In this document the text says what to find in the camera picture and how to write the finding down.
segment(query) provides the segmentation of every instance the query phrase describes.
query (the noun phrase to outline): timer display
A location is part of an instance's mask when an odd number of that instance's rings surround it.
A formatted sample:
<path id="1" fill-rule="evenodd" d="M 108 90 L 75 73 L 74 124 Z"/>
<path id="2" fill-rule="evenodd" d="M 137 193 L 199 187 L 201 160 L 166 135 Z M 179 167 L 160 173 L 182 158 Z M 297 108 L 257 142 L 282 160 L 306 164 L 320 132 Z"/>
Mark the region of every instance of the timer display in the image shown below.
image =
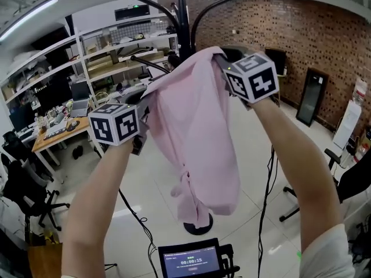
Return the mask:
<path id="1" fill-rule="evenodd" d="M 187 277 L 219 270 L 215 247 L 163 255 L 168 278 Z"/>

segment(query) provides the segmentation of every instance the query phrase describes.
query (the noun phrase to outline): white sleeve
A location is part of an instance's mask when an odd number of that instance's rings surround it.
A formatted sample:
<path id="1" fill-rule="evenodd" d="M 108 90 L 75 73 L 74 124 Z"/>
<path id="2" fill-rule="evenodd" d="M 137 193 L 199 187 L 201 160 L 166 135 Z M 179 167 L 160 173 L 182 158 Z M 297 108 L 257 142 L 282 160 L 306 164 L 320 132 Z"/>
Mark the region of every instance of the white sleeve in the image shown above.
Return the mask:
<path id="1" fill-rule="evenodd" d="M 334 226 L 315 239 L 301 257 L 300 278 L 353 278 L 344 224 Z"/>

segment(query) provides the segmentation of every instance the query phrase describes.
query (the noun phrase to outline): brick wall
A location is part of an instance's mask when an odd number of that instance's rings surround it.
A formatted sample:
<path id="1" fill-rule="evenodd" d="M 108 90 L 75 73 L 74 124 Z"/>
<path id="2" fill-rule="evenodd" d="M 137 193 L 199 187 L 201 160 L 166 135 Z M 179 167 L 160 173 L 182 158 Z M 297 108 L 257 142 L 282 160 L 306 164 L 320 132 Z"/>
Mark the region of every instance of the brick wall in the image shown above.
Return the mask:
<path id="1" fill-rule="evenodd" d="M 177 0 L 158 0 L 170 8 Z M 187 0 L 190 24 L 216 0 Z M 344 9 L 309 0 L 236 0 L 213 9 L 201 21 L 197 49 L 242 43 L 253 50 L 287 51 L 288 76 L 281 96 L 299 105 L 308 67 L 330 75 L 317 120 L 337 126 L 352 97 L 357 76 L 369 82 L 355 134 L 371 118 L 371 26 Z"/>

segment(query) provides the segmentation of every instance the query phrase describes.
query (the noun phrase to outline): fluorescent light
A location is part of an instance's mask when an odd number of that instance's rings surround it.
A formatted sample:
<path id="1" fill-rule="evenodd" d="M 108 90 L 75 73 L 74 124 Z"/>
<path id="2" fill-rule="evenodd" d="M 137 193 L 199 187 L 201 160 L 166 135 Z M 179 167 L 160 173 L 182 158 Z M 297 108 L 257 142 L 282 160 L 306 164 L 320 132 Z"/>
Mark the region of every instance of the fluorescent light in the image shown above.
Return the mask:
<path id="1" fill-rule="evenodd" d="M 34 17 L 39 12 L 43 11 L 44 9 L 52 6 L 53 4 L 57 2 L 58 0 L 46 0 L 43 3 L 34 7 L 33 9 L 31 9 L 30 11 L 28 11 L 26 14 L 24 14 L 21 18 L 15 21 L 8 29 L 5 30 L 5 32 L 3 32 L 0 35 L 0 42 L 4 41 L 12 32 L 14 32 L 15 29 L 18 29 L 22 24 L 24 24 L 30 18 Z"/>

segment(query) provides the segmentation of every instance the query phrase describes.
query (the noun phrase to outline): round base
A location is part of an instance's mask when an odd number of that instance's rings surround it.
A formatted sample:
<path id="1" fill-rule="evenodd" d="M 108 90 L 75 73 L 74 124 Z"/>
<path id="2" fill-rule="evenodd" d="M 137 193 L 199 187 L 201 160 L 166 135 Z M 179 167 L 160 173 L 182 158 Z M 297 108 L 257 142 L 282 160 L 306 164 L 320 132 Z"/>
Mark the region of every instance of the round base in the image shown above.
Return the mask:
<path id="1" fill-rule="evenodd" d="M 210 220 L 210 224 L 208 226 L 205 226 L 205 227 L 199 228 L 199 229 L 197 229 L 194 224 L 184 223 L 183 225 L 184 225 L 185 230 L 188 233 L 190 233 L 192 235 L 195 235 L 195 236 L 200 236 L 200 235 L 204 235 L 204 234 L 208 233 L 211 230 L 211 228 L 213 227 L 214 220 L 213 220 L 213 217 L 211 216 L 210 213 L 209 213 L 209 220 Z"/>

